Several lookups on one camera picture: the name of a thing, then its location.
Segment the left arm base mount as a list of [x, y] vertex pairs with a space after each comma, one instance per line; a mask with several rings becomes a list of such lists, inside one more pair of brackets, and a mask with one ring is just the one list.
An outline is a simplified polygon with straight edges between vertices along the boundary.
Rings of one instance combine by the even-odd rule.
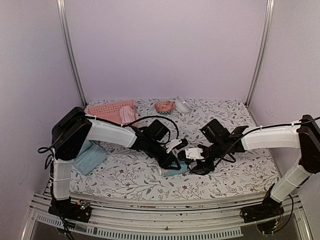
[[48, 213], [63, 219], [88, 223], [91, 217], [91, 204], [88, 201], [79, 200], [71, 202], [71, 198], [56, 200], [54, 197], [50, 202]]

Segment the pink terry towel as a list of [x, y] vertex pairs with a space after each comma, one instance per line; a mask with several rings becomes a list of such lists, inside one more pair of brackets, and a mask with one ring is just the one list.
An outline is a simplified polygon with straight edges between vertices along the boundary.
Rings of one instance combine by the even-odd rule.
[[122, 124], [128, 124], [137, 119], [135, 110], [129, 105], [123, 106], [119, 109], [119, 116]]

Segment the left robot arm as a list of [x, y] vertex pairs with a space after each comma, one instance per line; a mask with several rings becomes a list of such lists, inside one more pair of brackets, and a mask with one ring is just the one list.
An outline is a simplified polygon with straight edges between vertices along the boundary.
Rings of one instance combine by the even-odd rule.
[[57, 200], [55, 209], [63, 216], [74, 213], [69, 202], [71, 169], [85, 141], [100, 141], [120, 145], [154, 158], [165, 170], [180, 170], [181, 165], [172, 147], [161, 143], [169, 129], [154, 116], [149, 126], [137, 127], [134, 123], [119, 124], [88, 115], [81, 107], [74, 107], [53, 128], [51, 149], [53, 151], [52, 194]]

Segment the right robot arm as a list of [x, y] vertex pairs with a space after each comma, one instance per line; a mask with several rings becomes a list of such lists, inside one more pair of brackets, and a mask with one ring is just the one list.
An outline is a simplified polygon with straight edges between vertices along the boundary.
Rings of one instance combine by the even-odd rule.
[[299, 149], [301, 157], [285, 175], [275, 183], [265, 196], [265, 202], [259, 206], [262, 218], [269, 218], [278, 210], [281, 203], [311, 175], [320, 171], [320, 128], [310, 115], [291, 123], [269, 126], [239, 126], [228, 131], [213, 119], [203, 128], [202, 134], [211, 146], [187, 148], [186, 161], [195, 161], [196, 167], [191, 172], [206, 175], [213, 171], [226, 155], [244, 153], [255, 149], [293, 148]]

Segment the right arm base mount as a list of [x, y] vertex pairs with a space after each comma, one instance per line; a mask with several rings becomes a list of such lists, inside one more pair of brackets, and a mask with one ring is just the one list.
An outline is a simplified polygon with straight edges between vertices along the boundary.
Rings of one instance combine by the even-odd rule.
[[272, 217], [280, 217], [283, 213], [282, 203], [271, 198], [271, 189], [269, 189], [261, 203], [241, 208], [239, 216], [245, 223], [251, 223]]

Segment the blue patterned towel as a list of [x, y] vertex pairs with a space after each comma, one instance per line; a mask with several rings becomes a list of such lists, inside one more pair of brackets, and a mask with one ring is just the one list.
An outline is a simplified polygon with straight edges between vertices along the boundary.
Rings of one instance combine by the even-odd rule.
[[187, 165], [184, 161], [179, 161], [180, 164], [180, 169], [163, 169], [163, 168], [158, 168], [159, 175], [162, 177], [171, 177], [179, 174], [184, 174], [188, 171]]

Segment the pink plastic basket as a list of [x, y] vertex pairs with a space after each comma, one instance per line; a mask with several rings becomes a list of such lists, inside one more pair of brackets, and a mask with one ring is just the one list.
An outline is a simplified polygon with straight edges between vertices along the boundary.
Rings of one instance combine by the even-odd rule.
[[131, 108], [133, 108], [136, 113], [136, 120], [139, 119], [139, 115], [136, 109], [136, 103], [132, 99], [104, 102], [104, 103], [95, 104], [95, 105], [88, 105], [85, 108], [85, 112], [90, 116], [96, 117], [97, 119], [106, 120], [106, 121], [124, 126], [124, 125], [130, 124], [130, 123], [123, 124], [121, 122], [119, 110], [124, 106], [130, 106]]

